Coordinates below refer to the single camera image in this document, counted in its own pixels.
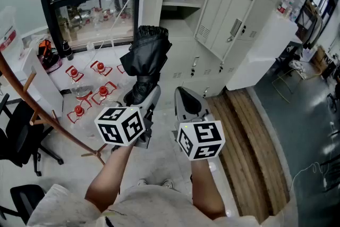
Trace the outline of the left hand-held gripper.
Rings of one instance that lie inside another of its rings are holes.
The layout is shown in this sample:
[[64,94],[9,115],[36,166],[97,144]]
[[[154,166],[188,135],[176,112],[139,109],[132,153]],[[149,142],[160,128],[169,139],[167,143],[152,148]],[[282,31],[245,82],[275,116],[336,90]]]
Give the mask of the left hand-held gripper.
[[135,146],[147,149],[152,134],[152,114],[161,94],[155,86],[144,105],[132,105],[133,92],[124,95],[125,106],[114,103],[112,106],[96,107],[94,116],[94,136],[104,143],[114,146]]

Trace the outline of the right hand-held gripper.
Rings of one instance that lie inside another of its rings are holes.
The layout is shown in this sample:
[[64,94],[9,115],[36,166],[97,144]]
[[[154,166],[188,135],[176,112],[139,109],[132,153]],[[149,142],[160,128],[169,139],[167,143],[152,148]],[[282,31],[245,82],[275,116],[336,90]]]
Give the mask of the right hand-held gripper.
[[205,98],[185,87],[174,93],[176,142],[190,161],[217,157],[225,144],[220,120],[216,120]]

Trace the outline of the grey metal locker cabinet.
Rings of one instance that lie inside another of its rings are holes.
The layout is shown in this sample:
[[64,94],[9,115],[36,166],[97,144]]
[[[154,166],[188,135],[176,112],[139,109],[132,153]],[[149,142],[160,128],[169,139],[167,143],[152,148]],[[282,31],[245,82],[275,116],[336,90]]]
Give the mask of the grey metal locker cabinet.
[[160,72],[161,94],[172,99],[178,86],[204,96],[213,96],[226,87],[258,38],[278,0],[256,0],[241,33],[224,61],[217,58],[194,37],[205,0],[142,0],[141,24],[168,29],[172,47]]

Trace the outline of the black umbrella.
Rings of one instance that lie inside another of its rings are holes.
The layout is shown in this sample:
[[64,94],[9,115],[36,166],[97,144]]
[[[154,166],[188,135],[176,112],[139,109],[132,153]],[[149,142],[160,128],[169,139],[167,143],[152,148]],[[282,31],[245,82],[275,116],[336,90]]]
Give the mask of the black umbrella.
[[137,29],[129,52],[120,58],[127,75],[137,78],[130,90],[134,97],[132,105],[141,104],[157,86],[171,46],[168,29],[146,25]]

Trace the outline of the person's left forearm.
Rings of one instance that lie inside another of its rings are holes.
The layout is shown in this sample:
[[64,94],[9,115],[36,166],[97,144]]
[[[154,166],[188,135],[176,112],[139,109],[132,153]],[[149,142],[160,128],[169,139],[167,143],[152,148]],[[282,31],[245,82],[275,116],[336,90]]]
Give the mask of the person's left forearm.
[[133,147],[134,143],[114,150],[88,187],[85,199],[94,204],[100,212],[114,204]]

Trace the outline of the brown wooden coat rack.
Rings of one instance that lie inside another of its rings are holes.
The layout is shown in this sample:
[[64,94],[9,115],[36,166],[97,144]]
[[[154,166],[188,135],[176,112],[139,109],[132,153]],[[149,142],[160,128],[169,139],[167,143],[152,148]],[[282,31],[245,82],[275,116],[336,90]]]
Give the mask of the brown wooden coat rack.
[[0,53],[0,71],[20,97],[33,109],[33,114],[29,122],[30,125],[49,124],[67,139],[86,150],[87,153],[81,155],[82,157],[94,156],[98,158],[102,165],[105,165],[100,152],[106,147],[106,145],[99,150],[90,148],[60,125],[54,111],[52,111],[52,116],[50,116],[28,93],[28,89],[36,76],[36,72],[31,72],[26,83],[22,85],[8,65],[2,53]]

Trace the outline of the wooden slat platform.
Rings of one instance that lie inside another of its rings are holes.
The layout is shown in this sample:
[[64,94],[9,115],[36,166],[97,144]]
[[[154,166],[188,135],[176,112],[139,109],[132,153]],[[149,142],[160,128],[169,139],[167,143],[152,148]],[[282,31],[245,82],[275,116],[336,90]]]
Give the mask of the wooden slat platform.
[[259,223],[277,215],[290,201],[277,151],[265,123],[246,89],[207,98],[220,120],[226,143],[219,159],[241,216]]

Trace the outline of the black flask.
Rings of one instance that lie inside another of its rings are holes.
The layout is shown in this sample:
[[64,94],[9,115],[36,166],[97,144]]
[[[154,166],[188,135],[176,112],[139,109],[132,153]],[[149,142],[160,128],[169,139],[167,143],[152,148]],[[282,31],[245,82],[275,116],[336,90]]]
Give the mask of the black flask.
[[63,41],[62,47],[63,47],[64,56],[67,58],[67,60],[68,61],[73,60],[73,52],[72,52],[71,47],[69,46],[67,40]]

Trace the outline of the white counter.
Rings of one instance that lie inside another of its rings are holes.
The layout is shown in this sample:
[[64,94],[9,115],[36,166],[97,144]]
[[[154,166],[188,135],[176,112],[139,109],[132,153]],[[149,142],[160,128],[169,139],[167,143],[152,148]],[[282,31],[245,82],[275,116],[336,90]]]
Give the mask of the white counter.
[[245,59],[237,67],[226,84],[228,90],[256,85],[290,42],[298,45],[298,26],[278,12],[272,12]]

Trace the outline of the white box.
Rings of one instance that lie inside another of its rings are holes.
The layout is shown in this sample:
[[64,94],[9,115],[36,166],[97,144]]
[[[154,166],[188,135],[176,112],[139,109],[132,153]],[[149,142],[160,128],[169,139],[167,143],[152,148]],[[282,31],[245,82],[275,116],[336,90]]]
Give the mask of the white box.
[[48,114],[55,112],[57,117],[62,116],[63,96],[53,84],[49,75],[41,65],[33,49],[25,50],[25,59],[22,71],[28,77],[34,72],[36,75],[30,83],[27,92]]

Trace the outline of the orange black bag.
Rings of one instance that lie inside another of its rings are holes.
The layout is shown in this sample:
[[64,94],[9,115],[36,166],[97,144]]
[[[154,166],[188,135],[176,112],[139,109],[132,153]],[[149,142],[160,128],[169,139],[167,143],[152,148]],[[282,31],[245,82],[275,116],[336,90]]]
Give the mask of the orange black bag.
[[48,39],[43,40],[38,46],[38,57],[42,60],[51,60],[53,58],[52,44]]

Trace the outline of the person's white shirt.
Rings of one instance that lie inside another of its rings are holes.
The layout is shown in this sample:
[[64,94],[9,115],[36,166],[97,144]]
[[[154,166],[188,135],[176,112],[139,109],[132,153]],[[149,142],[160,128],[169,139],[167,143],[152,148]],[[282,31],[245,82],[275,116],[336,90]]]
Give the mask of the person's white shirt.
[[32,212],[28,227],[260,227],[254,216],[211,220],[189,198],[162,186],[134,186],[104,212],[55,184]]

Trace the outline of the cardboard box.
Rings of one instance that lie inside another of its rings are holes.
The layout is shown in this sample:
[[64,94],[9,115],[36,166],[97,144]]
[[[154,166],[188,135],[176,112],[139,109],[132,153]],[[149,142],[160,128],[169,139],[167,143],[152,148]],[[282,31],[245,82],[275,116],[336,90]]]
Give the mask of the cardboard box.
[[327,55],[325,50],[321,46],[318,46],[314,56],[311,59],[311,62],[321,71],[321,73],[323,73],[328,67],[328,63],[325,59],[326,57]]

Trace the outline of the black monitor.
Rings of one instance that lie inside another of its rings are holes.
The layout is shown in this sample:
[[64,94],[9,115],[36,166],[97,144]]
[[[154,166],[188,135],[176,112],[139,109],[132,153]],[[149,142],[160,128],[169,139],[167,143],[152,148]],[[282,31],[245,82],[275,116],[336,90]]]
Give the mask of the black monitor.
[[320,9],[311,0],[306,0],[300,9],[300,14],[296,18],[295,23],[298,30],[295,35],[302,42],[304,49],[312,49],[323,27],[323,20],[320,15]]

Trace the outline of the white plastic bag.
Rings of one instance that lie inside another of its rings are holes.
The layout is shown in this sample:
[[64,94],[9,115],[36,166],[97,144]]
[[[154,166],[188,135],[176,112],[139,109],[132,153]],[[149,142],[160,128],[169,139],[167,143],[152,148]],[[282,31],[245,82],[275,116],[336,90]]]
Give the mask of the white plastic bag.
[[7,62],[19,60],[24,50],[15,24],[15,11],[14,7],[7,6],[0,12],[0,52]]

